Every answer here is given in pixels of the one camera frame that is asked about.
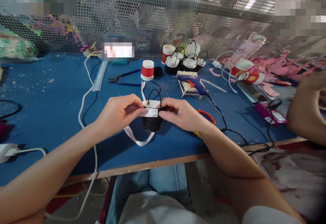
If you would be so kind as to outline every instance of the blue hot glue gun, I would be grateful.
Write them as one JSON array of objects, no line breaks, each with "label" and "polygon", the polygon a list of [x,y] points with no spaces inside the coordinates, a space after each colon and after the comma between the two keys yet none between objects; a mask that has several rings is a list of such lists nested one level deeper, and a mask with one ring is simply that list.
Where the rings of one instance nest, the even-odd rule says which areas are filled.
[{"label": "blue hot glue gun", "polygon": [[207,80],[203,80],[203,79],[199,78],[198,76],[179,74],[178,76],[173,76],[173,77],[177,78],[180,81],[188,82],[191,87],[194,87],[197,89],[199,95],[201,95],[201,96],[206,95],[208,90],[199,81],[207,82],[207,83],[211,84],[212,86],[220,89],[221,91],[226,92],[226,90],[222,89],[221,87],[218,87],[217,85],[214,85],[213,83],[211,83]]}]

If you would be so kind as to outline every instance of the white ribbon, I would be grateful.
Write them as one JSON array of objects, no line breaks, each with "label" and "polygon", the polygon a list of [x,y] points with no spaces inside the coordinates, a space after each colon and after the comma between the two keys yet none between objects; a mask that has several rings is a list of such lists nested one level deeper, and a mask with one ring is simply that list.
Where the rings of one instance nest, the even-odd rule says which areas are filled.
[{"label": "white ribbon", "polygon": [[[143,97],[143,101],[146,101],[146,97],[144,95],[144,88],[145,88],[146,83],[142,82],[142,97]],[[158,110],[157,109],[151,109],[151,108],[146,108],[147,112],[141,114],[141,117],[157,117],[158,116]],[[133,140],[138,146],[145,146],[147,143],[149,143],[149,141],[153,138],[155,132],[152,132],[148,139],[145,142],[141,142],[136,140],[135,136],[132,133],[132,129],[130,128],[130,126],[127,126],[125,128],[123,128],[123,130],[125,131],[125,133],[128,135],[128,137],[131,138],[131,140]]]}]

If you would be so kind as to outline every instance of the plastic bottle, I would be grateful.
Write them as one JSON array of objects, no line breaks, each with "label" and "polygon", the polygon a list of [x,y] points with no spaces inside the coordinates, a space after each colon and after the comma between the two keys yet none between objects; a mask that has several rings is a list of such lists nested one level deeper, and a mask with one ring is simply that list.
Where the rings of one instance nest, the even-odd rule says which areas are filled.
[{"label": "plastic bottle", "polygon": [[266,37],[262,35],[252,35],[247,39],[233,56],[226,62],[225,67],[232,69],[240,59],[248,59],[265,43]]}]

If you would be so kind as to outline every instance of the black wire handle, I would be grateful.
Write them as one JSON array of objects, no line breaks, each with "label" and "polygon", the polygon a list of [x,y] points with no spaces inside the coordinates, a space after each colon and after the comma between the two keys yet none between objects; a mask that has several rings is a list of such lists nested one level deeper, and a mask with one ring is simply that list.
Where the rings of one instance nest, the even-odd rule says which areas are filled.
[{"label": "black wire handle", "polygon": [[196,42],[195,42],[194,40],[192,40],[192,41],[190,42],[190,45],[191,45],[192,42],[195,43],[195,53],[196,53],[196,52],[197,52],[197,44],[196,44]]},{"label": "black wire handle", "polygon": [[186,50],[183,48],[183,47],[177,47],[175,50],[174,50],[174,52],[176,52],[176,50],[178,50],[179,48],[182,48],[183,49],[183,58],[182,59],[184,59],[184,55],[186,54]]},{"label": "black wire handle", "polygon": [[151,81],[153,84],[157,85],[157,86],[160,88],[160,91],[158,91],[157,89],[152,89],[152,91],[149,93],[149,96],[148,96],[148,99],[147,99],[147,104],[149,104],[149,97],[150,97],[150,95],[152,94],[152,92],[153,92],[153,91],[157,91],[158,94],[156,95],[156,97],[153,98],[153,100],[155,100],[155,98],[157,98],[158,96],[160,96],[160,107],[161,107],[161,106],[162,106],[161,87],[160,87],[158,84],[156,84],[155,82],[153,82],[153,80],[154,80],[154,78],[151,78],[151,79],[150,79],[150,81]]},{"label": "black wire handle", "polygon": [[201,55],[201,54],[203,54],[204,52],[206,52],[206,57],[205,57],[205,59],[204,59],[204,61],[206,60],[206,58],[207,58],[207,56],[208,56],[208,52],[207,51],[203,51],[203,52],[201,52],[199,55],[198,55],[198,57]]},{"label": "black wire handle", "polygon": [[147,99],[147,104],[149,104],[149,98],[150,98],[150,95],[152,94],[153,91],[157,91],[157,95],[156,97],[153,98],[153,100],[155,100],[155,98],[157,98],[158,96],[160,96],[160,107],[162,107],[162,98],[161,98],[161,92],[158,91],[157,89],[152,89],[152,91],[149,93],[149,96],[148,96],[148,99]]},{"label": "black wire handle", "polygon": [[0,102],[9,102],[9,103],[12,103],[12,104],[16,104],[16,105],[18,106],[18,108],[17,108],[17,110],[16,110],[15,112],[0,117],[0,120],[2,120],[2,119],[4,119],[4,118],[7,118],[7,117],[9,117],[9,116],[11,116],[11,115],[14,115],[14,114],[20,112],[20,111],[23,109],[23,106],[22,106],[22,105],[20,105],[19,103],[16,103],[16,102],[10,101],[10,100],[0,99]]},{"label": "black wire handle", "polygon": [[194,54],[194,55],[196,56],[196,65],[197,65],[197,63],[198,63],[198,56],[199,56],[199,55],[198,55],[198,56],[197,56],[196,54]]}]

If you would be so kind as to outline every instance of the paper cup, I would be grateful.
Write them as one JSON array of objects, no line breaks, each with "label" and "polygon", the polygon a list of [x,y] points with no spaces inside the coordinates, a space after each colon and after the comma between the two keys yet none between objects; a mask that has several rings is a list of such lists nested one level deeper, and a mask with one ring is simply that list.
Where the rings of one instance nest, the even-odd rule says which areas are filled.
[{"label": "paper cup", "polygon": [[187,45],[185,50],[185,55],[188,58],[194,58],[197,57],[196,55],[198,55],[199,52],[200,52],[200,44],[196,41],[192,41],[191,44]]},{"label": "paper cup", "polygon": [[206,65],[204,59],[198,58],[197,66],[193,69],[193,72],[198,72],[202,67]]},{"label": "paper cup", "polygon": [[249,73],[245,72],[245,73],[242,73],[239,75],[238,80],[243,81],[243,80],[247,79],[248,77],[249,77]]},{"label": "paper cup", "polygon": [[248,84],[258,85],[264,80],[264,78],[264,73],[250,73],[244,81]]},{"label": "paper cup", "polygon": [[186,58],[181,65],[181,71],[192,71],[196,67],[196,60]]},{"label": "paper cup", "polygon": [[240,59],[237,64],[231,69],[231,74],[235,77],[246,72],[248,69],[254,66],[254,63],[247,59]]},{"label": "paper cup", "polygon": [[165,62],[165,69],[164,72],[170,75],[176,75],[178,72],[178,65],[180,60],[176,57],[169,56]]},{"label": "paper cup", "polygon": [[172,57],[177,57],[180,61],[183,60],[183,54],[178,52],[178,53],[173,53]]},{"label": "paper cup", "polygon": [[163,46],[163,53],[162,53],[162,63],[165,64],[166,58],[171,56],[176,48],[172,45],[164,45]]},{"label": "paper cup", "polygon": [[143,80],[149,81],[151,78],[154,78],[154,62],[151,60],[143,61],[142,74],[140,77]]},{"label": "paper cup", "polygon": [[[147,101],[143,102],[144,107],[157,109],[158,113],[160,111],[166,111],[166,107],[157,108],[159,104],[160,101],[156,100],[150,100],[149,104],[147,104]],[[163,119],[159,115],[157,117],[143,117],[144,130],[148,132],[158,132],[162,128],[162,122]]]}]

